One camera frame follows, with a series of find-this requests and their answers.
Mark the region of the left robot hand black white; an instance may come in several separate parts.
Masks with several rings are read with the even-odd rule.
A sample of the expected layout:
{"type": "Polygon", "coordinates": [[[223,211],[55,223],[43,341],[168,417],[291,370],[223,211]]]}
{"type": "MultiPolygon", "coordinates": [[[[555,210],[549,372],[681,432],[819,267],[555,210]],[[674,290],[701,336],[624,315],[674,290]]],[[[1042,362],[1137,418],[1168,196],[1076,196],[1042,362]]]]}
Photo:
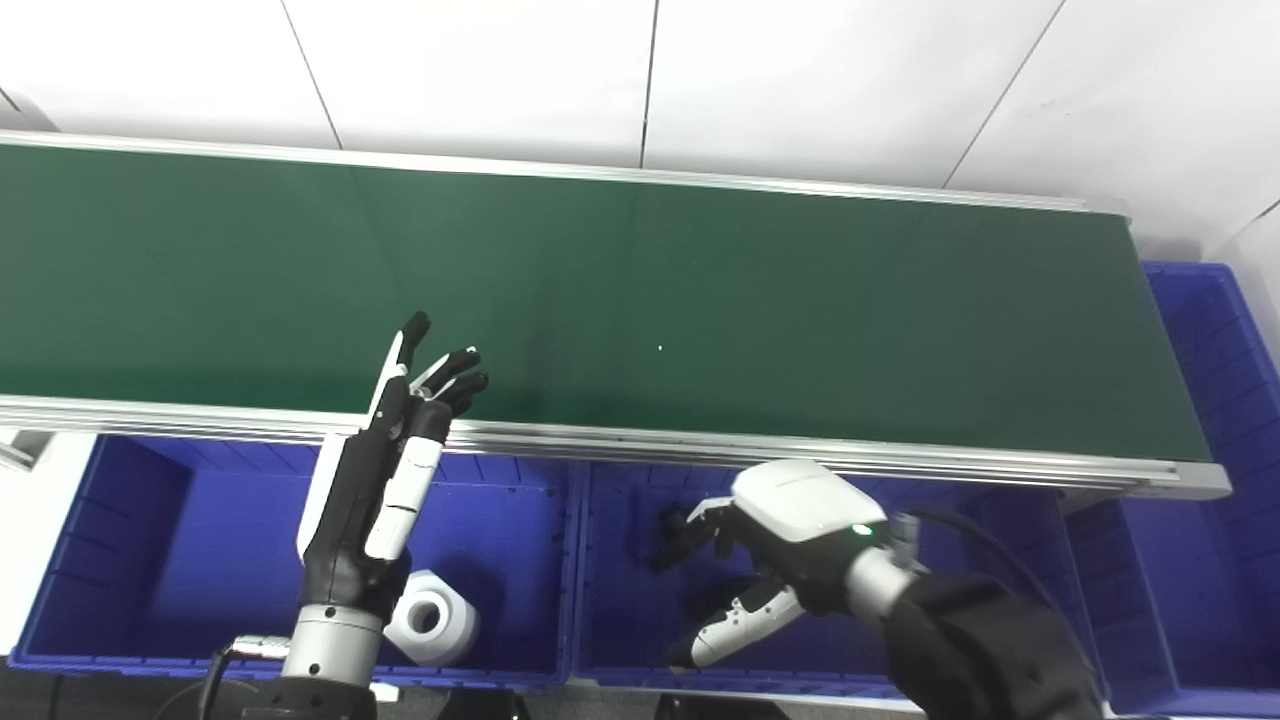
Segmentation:
{"type": "Polygon", "coordinates": [[[413,375],[430,327],[422,311],[402,325],[358,428],[323,443],[300,524],[303,582],[287,682],[366,691],[372,679],[451,428],[489,384],[472,346],[413,375]]]}

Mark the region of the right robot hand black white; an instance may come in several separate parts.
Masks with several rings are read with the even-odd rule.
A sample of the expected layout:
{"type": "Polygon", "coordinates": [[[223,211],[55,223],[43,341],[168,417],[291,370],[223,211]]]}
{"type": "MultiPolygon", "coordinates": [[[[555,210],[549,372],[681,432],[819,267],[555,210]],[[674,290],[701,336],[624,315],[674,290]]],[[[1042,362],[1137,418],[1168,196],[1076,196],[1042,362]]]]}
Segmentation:
{"type": "Polygon", "coordinates": [[[841,614],[882,632],[893,606],[923,577],[893,547],[882,506],[819,462],[774,460],[740,471],[721,497],[672,509],[653,571],[712,544],[718,559],[744,547],[755,579],[667,652],[680,673],[708,667],[801,616],[841,614]]]}

